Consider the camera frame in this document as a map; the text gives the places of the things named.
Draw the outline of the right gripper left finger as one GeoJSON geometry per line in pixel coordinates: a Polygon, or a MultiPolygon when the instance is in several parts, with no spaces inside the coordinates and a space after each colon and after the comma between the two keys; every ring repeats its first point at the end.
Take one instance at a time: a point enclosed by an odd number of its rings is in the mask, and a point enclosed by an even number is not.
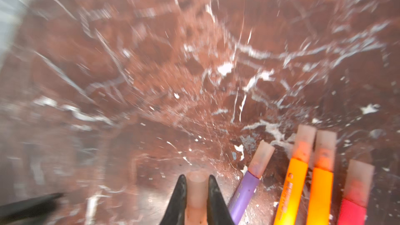
{"type": "Polygon", "coordinates": [[[187,191],[186,177],[180,175],[160,225],[184,225],[187,191]]]}

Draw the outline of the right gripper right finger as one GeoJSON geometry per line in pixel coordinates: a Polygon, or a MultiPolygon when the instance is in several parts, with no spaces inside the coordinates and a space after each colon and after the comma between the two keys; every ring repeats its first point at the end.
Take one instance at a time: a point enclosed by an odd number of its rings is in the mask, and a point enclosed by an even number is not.
{"type": "Polygon", "coordinates": [[[216,178],[209,176],[207,199],[208,225],[234,225],[216,178]]]}

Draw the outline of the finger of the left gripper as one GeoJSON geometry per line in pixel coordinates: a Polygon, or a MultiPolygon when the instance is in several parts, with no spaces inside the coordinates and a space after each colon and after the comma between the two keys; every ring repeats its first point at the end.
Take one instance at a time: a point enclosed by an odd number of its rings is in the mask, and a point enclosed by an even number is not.
{"type": "Polygon", "coordinates": [[[1,225],[43,225],[57,210],[63,193],[43,195],[1,206],[1,225]]]}

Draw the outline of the purple marker pen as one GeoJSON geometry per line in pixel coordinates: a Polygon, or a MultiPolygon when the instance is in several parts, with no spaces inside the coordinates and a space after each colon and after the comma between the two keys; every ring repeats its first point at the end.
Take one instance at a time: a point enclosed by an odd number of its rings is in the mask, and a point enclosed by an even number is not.
{"type": "Polygon", "coordinates": [[[240,223],[259,182],[259,178],[247,171],[237,187],[228,205],[230,216],[235,225],[240,223]]]}

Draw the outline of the pink pen cap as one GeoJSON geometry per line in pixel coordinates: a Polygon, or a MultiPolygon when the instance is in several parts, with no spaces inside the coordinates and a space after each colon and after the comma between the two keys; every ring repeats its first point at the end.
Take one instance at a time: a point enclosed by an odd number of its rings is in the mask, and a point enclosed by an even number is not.
{"type": "Polygon", "coordinates": [[[343,197],[361,207],[367,207],[375,167],[351,159],[346,174],[343,197]]]}
{"type": "Polygon", "coordinates": [[[203,170],[186,175],[185,225],[207,225],[208,179],[209,174],[203,170]]]}
{"type": "Polygon", "coordinates": [[[259,146],[248,166],[248,171],[256,178],[260,179],[274,154],[275,147],[264,140],[260,141],[259,146]]]}
{"type": "Polygon", "coordinates": [[[329,172],[334,171],[336,140],[336,132],[327,130],[317,131],[314,152],[314,167],[329,172]]]}
{"type": "Polygon", "coordinates": [[[309,163],[317,129],[308,125],[299,125],[292,150],[292,158],[309,163]]]}

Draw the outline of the orange pen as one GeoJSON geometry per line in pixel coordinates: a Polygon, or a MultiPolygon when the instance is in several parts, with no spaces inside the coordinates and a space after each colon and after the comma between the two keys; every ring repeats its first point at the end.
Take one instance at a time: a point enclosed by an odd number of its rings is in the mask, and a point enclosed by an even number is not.
{"type": "Polygon", "coordinates": [[[308,164],[292,158],[285,177],[274,225],[294,225],[308,170],[308,164]]]}
{"type": "Polygon", "coordinates": [[[328,225],[332,198],[333,173],[314,168],[307,214],[307,225],[328,225]]]}

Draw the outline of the red pen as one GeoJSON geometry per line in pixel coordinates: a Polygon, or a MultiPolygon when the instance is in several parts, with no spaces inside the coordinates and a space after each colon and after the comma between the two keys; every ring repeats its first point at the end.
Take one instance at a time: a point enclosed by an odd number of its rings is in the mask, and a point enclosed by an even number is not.
{"type": "Polygon", "coordinates": [[[343,199],[337,225],[364,225],[366,215],[367,208],[350,200],[343,199]]]}

